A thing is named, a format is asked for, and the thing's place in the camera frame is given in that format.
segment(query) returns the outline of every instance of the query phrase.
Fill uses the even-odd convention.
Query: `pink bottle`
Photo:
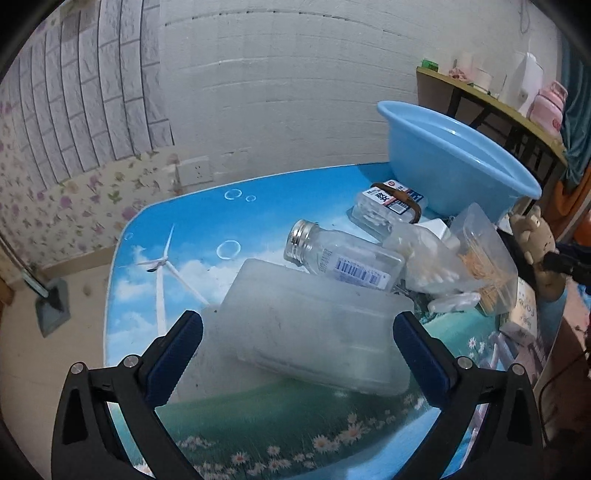
[[[541,88],[531,104],[528,118],[553,137],[560,137],[562,110],[568,92],[558,82]]]

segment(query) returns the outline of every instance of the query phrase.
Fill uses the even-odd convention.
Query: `stuffed toy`
[[[538,295],[547,301],[558,300],[564,292],[566,275],[545,271],[542,267],[545,254],[558,253],[558,250],[556,250],[552,231],[541,216],[540,207],[534,206],[526,216],[510,215],[509,224],[525,261],[534,268]]]

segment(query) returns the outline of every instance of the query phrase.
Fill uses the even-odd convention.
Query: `table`
[[[460,82],[448,75],[434,72],[430,69],[417,67],[419,103],[422,97],[421,90],[429,88],[429,81],[440,82],[449,85],[452,88],[452,96],[446,111],[446,115],[451,116],[452,118],[456,117],[462,98],[482,107],[482,111],[469,123],[469,126],[478,129],[479,126],[485,124],[487,127],[496,131],[496,133],[506,137],[504,148],[515,154],[520,162],[530,170],[536,180],[540,183],[542,189],[546,186],[554,169],[559,164],[564,167],[567,166],[567,161],[564,156],[564,145],[559,139],[549,135],[542,128],[521,115],[515,109],[500,102],[491,95],[487,95],[486,93],[469,86],[467,83]],[[510,124],[511,129],[508,135],[503,134],[494,126],[486,123],[486,119],[491,115],[498,116]],[[536,148],[538,148],[538,154],[534,168],[531,169],[528,167],[527,163],[534,154]],[[544,175],[541,176],[539,168],[544,153],[550,156],[551,165]]]
[[[414,379],[391,398],[307,384],[225,358],[207,334],[246,258],[296,268],[282,252],[298,219],[372,239],[347,211],[357,192],[390,177],[388,164],[370,164],[243,181],[152,205],[122,233],[109,282],[105,365],[144,351],[158,335],[158,309],[165,308],[165,330],[186,309],[201,313],[203,342],[157,413],[205,478],[390,479],[435,421],[438,410]],[[157,272],[135,264],[162,257],[173,226],[172,268],[161,267],[164,304],[157,307]],[[426,328],[454,355],[479,365],[504,368],[531,355],[500,338],[495,319],[476,310],[438,316]],[[145,470],[121,412],[112,414],[130,459]],[[447,473],[459,468],[471,434]]]

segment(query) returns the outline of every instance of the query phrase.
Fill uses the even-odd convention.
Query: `blue gripper pad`
[[[394,341],[429,405],[443,408],[457,381],[454,357],[441,340],[431,337],[411,312],[396,315]]]
[[[149,406],[156,408],[166,404],[202,339],[201,317],[187,310],[165,337],[156,338],[148,347],[142,356],[144,365],[138,377]]]

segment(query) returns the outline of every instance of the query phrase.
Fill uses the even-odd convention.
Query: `floor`
[[[109,266],[65,277],[72,318],[43,338],[34,313],[35,295],[18,291],[0,319],[0,405],[4,420],[33,467],[50,479],[51,437],[56,408],[71,364],[103,363],[103,314]],[[548,368],[539,384],[570,362],[582,349],[588,311],[569,284],[569,297]],[[580,430],[589,424],[591,381],[584,361],[548,389],[544,396],[550,436],[560,428]],[[555,465],[556,458],[550,460]]]
[[[0,406],[33,467],[50,479],[51,436],[70,366],[102,367],[103,315],[109,266],[65,277],[72,318],[47,338],[37,326],[35,295],[18,291],[0,319]]]

